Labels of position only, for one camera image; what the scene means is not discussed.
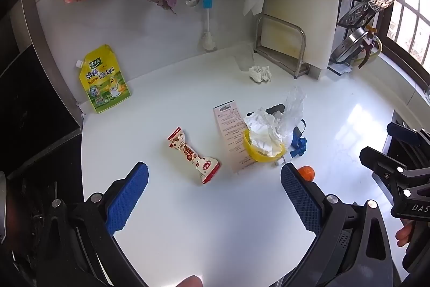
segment snack package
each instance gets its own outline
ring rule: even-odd
[[[97,113],[131,95],[109,45],[88,53],[76,66],[81,69],[79,79]]]
[[[176,128],[171,136],[167,138],[169,146],[182,152],[187,161],[191,162],[199,171],[202,184],[206,184],[221,166],[215,158],[201,157],[185,142],[184,131],[181,128]]]

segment green logo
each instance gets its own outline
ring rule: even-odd
[[[101,60],[100,58],[97,58],[97,59],[95,59],[95,60],[91,61],[91,62],[89,63],[89,66],[90,66],[92,69],[94,69],[94,68],[96,68],[97,66],[99,66],[99,65],[101,65],[101,64],[102,64],[102,60]]]

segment red and white wrapper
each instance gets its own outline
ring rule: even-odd
[[[187,161],[191,162],[199,171],[202,184],[206,184],[221,166],[215,158],[201,157],[185,142],[184,131],[181,128],[176,128],[171,136],[167,138],[169,146],[182,152]]]

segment human hand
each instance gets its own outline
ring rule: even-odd
[[[201,279],[193,275],[193,276],[187,277],[176,287],[203,287],[203,283]]]
[[[411,240],[412,229],[414,228],[414,221],[410,221],[405,227],[396,232],[397,245],[403,247]]]

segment silver screw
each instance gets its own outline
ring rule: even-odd
[[[60,204],[61,204],[61,199],[59,199],[59,198],[56,198],[51,203],[52,207],[54,207],[54,208],[57,208]]]
[[[330,203],[337,203],[338,202],[338,198],[334,195],[328,195],[327,196],[327,201],[329,201]]]
[[[102,200],[102,194],[100,194],[99,192],[92,194],[91,195],[91,202],[97,203],[100,202]]]
[[[373,201],[373,200],[367,201],[367,204],[368,204],[368,206],[370,208],[373,208],[373,209],[375,209],[376,207],[378,207],[378,204],[375,201]]]

